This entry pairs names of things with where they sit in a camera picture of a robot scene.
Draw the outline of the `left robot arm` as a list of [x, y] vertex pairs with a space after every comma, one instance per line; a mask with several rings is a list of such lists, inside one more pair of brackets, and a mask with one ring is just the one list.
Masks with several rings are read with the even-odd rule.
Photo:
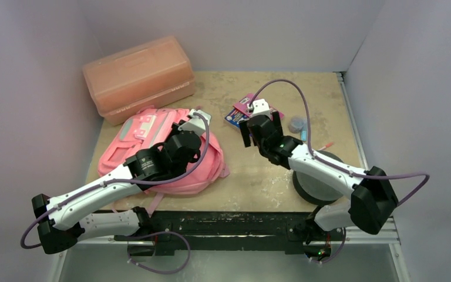
[[198, 168], [210, 143], [209, 122], [201, 116], [174, 124], [165, 141], [141, 149], [110, 173], [61, 196], [32, 198], [35, 221], [21, 237], [24, 249], [60, 253], [76, 243], [103, 236], [147, 239], [152, 232], [149, 213], [133, 208], [121, 213], [99, 209], [150, 188], [177, 182]]

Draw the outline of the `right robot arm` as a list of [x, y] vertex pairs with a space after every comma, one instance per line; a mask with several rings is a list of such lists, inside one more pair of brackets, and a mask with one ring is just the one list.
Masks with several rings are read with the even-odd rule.
[[306, 143], [283, 134], [278, 112], [243, 120], [240, 131], [245, 147], [255, 145], [272, 164], [309, 175], [347, 197], [345, 203], [321, 207], [308, 220], [306, 231], [313, 239], [349, 226], [376, 235], [398, 206], [391, 177], [382, 169], [364, 170], [313, 152]]

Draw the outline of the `pink student backpack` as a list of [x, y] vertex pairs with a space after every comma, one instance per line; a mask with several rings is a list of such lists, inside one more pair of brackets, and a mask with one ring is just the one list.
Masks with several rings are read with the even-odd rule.
[[[97, 172], [104, 176], [140, 149], [165, 141], [171, 126], [189, 119], [188, 109], [144, 109], [124, 122], [122, 128], [101, 155]], [[210, 133], [209, 146], [203, 161], [192, 173], [173, 183], [154, 186], [146, 193], [155, 192], [155, 198], [146, 209], [152, 215], [165, 194], [197, 194], [217, 178], [227, 177], [230, 171], [217, 138]]]

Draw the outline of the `magenta thin book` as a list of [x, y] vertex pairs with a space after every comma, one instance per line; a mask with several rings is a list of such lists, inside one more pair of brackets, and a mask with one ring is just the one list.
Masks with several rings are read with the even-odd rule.
[[[240, 99], [238, 102], [236, 102], [233, 106], [237, 110], [239, 110], [241, 113], [245, 114], [248, 118], [252, 116], [252, 113], [248, 111], [248, 105], [251, 102], [254, 94], [249, 93], [246, 96], [244, 96], [242, 99]], [[279, 112], [276, 108], [273, 108], [270, 106], [270, 112]], [[284, 114], [282, 112], [279, 112], [280, 119], [282, 120], [284, 118]]]

